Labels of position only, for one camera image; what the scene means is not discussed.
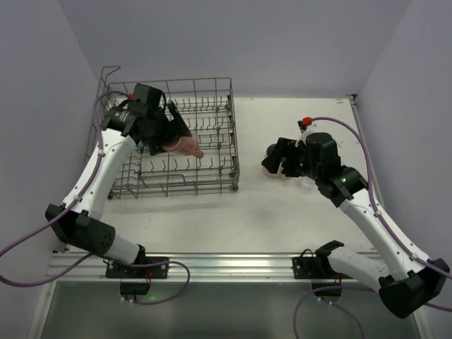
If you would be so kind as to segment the pale pink mug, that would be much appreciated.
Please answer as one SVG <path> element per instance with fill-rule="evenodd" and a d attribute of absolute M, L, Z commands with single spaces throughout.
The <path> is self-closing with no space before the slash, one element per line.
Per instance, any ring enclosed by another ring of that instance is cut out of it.
<path fill-rule="evenodd" d="M 269 177 L 293 178 L 290 162 L 291 145 L 289 143 L 274 143 L 268 146 L 266 155 L 261 162 Z"/>

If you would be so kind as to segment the salmon pink mug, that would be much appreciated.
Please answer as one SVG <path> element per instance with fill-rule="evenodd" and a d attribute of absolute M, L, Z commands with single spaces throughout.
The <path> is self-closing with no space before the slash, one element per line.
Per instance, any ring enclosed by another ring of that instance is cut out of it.
<path fill-rule="evenodd" d="M 195 134 L 192 136 L 181 136 L 177 140 L 164 145 L 163 150 L 168 153 L 191 155 L 198 159 L 204 156 L 204 153 L 199 148 L 198 137 Z"/>

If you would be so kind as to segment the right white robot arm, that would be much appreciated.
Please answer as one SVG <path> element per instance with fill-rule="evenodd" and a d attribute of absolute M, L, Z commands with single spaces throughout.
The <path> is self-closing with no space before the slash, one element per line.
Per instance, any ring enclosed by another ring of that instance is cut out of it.
<path fill-rule="evenodd" d="M 322 196 L 348 216 L 376 247 L 383 262 L 332 241 L 316 250 L 323 265 L 343 273 L 379 294 L 385 307 L 404 319 L 439 295 L 448 264 L 420 250 L 376 201 L 366 179 L 342 164 L 335 140 L 312 133 L 302 141 L 279 138 L 262 166 L 271 174 L 307 177 Z"/>

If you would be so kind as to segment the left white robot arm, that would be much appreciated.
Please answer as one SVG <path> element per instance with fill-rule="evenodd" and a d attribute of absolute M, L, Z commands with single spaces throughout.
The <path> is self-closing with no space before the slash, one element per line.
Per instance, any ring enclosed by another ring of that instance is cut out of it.
<path fill-rule="evenodd" d="M 101 221 L 113 183 L 131 152 L 142 145 L 151 155 L 179 153 L 202 158 L 176 105 L 158 88 L 138 83 L 104 116 L 94 115 L 97 144 L 78 181 L 45 217 L 58 240 L 90 254 L 141 265 L 145 249 Z"/>

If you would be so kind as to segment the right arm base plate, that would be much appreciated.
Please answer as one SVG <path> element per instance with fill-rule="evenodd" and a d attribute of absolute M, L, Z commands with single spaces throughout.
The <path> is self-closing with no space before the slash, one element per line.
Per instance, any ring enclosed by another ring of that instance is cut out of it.
<path fill-rule="evenodd" d="M 351 280 L 351 277 L 334 271 L 328 262 L 327 256 L 331 250 L 327 245 L 315 251 L 305 249 L 295 257 L 292 257 L 292 272 L 296 280 L 310 280 L 312 289 L 342 285 L 343 279 Z"/>

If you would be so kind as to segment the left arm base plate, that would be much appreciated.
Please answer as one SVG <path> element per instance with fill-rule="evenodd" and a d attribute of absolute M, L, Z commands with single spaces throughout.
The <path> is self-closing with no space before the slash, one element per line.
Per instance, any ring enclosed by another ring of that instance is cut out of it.
<path fill-rule="evenodd" d="M 119 279 L 119 293 L 124 299 L 141 301 L 149 292 L 153 280 L 164 280 L 169 270 L 169 258 L 139 254 L 136 261 L 125 265 L 108 261 L 105 277 Z"/>

